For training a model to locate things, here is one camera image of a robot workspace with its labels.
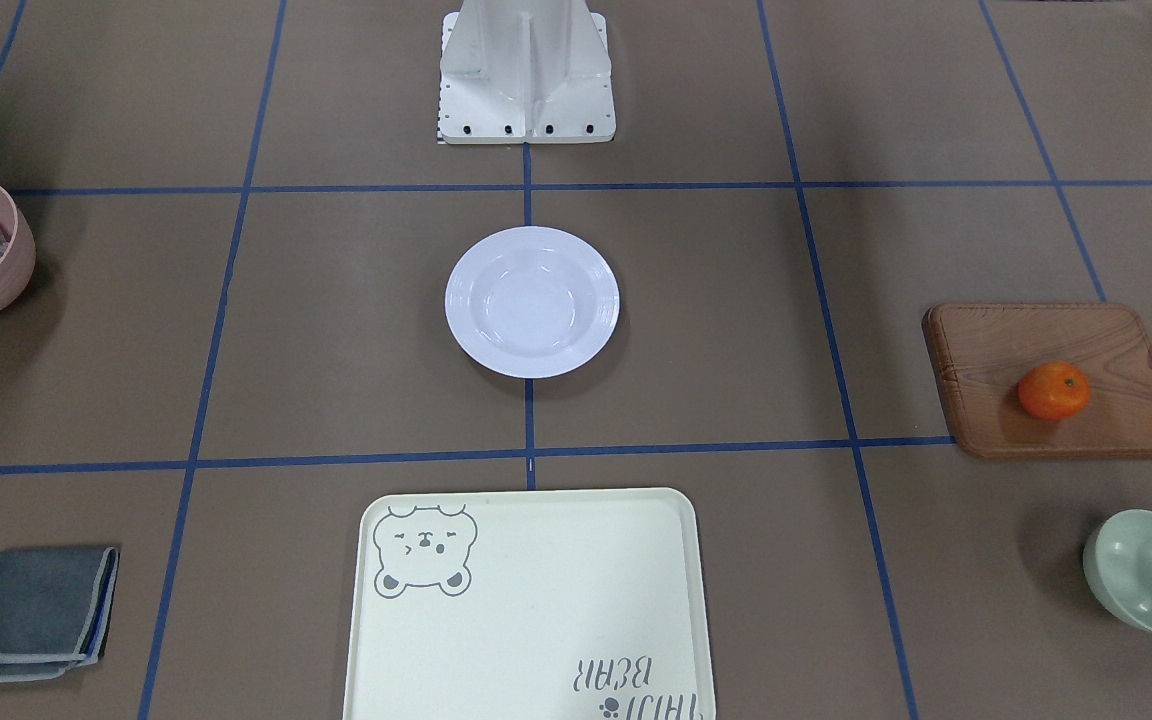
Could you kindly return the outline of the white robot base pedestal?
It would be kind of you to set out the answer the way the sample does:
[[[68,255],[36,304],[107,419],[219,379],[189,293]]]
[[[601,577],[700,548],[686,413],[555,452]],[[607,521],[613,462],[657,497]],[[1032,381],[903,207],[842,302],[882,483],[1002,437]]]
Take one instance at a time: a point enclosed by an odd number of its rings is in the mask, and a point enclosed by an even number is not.
[[[585,1],[465,1],[444,15],[440,41],[438,141],[616,137],[608,24]]]

